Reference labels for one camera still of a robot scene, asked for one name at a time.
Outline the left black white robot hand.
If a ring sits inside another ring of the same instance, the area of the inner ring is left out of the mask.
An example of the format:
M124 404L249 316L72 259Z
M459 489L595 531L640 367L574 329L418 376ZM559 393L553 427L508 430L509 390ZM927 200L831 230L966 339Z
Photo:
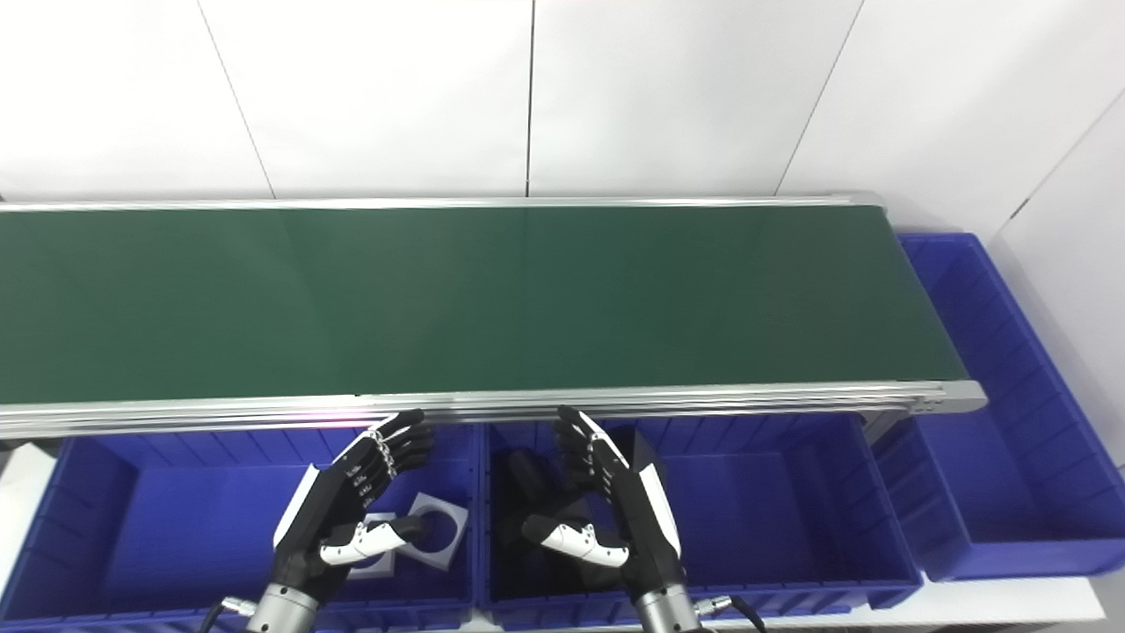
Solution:
M370 522L367 514L395 478L428 464L433 446L425 413L398 412L359 433L330 464L308 465L276 528L269 582L325 604L353 566L425 536L425 519Z

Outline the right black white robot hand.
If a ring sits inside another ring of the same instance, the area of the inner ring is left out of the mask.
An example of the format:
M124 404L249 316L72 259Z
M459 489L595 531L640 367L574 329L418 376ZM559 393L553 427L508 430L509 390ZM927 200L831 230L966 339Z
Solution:
M560 405L552 425L568 477L578 492L608 501L623 544L603 544L582 526L533 512L521 526L531 543L619 570L632 600L686 584L680 531L664 489L664 462L634 427L604 429L585 412Z

